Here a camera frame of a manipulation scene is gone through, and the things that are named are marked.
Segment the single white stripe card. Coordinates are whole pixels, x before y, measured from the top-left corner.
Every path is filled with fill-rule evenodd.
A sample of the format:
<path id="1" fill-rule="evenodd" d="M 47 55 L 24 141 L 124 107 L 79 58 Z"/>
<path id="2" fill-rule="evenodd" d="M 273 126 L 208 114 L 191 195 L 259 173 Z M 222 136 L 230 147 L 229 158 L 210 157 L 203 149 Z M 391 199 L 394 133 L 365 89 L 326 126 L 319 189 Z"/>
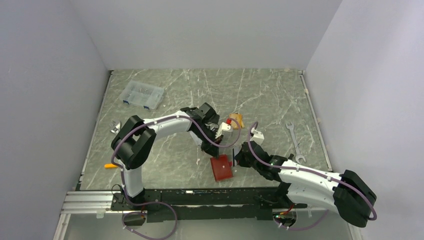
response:
<path id="1" fill-rule="evenodd" d="M 237 150 L 236 150 L 236 148 L 233 148 L 232 151 L 231 151 L 231 163 L 232 163 L 233 167 L 235 167 L 237 165 L 236 155 L 237 155 Z"/>

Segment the red leather wallet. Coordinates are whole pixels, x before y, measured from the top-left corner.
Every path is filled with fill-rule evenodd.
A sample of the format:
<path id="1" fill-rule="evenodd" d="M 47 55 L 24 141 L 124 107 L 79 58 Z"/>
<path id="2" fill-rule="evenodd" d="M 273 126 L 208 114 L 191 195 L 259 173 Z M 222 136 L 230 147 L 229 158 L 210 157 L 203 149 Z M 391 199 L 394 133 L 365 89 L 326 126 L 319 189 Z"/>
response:
<path id="1" fill-rule="evenodd" d="M 216 182 L 228 180 L 233 177 L 231 165 L 226 154 L 221 154 L 218 157 L 211 157 L 210 164 Z"/>

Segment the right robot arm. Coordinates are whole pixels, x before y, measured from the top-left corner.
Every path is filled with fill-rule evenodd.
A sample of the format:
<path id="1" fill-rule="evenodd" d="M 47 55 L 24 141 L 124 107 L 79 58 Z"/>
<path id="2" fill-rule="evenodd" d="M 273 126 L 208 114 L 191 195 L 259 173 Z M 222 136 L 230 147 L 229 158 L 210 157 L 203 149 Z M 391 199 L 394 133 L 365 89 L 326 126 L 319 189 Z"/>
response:
<path id="1" fill-rule="evenodd" d="M 271 202 L 282 208 L 295 205 L 320 207 L 338 214 L 351 225 L 364 228 L 376 220 L 376 194 L 351 170 L 325 172 L 303 166 L 289 157 L 269 155 L 254 141 L 244 142 L 234 160 L 279 183 Z"/>

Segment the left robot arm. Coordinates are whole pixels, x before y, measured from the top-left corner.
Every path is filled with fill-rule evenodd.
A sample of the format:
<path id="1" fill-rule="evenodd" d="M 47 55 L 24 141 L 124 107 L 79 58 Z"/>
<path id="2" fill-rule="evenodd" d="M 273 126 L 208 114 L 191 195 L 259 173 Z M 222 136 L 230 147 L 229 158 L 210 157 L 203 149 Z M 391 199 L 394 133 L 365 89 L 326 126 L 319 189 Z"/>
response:
<path id="1" fill-rule="evenodd" d="M 211 157 L 219 155 L 222 138 L 218 136 L 219 114 L 208 103 L 200 107 L 184 107 L 166 116 L 142 119 L 131 116 L 111 142 L 112 163 L 122 172 L 124 204 L 131 210 L 139 209 L 145 200 L 142 165 L 146 162 L 154 142 L 176 133 L 190 133 L 195 144 Z"/>

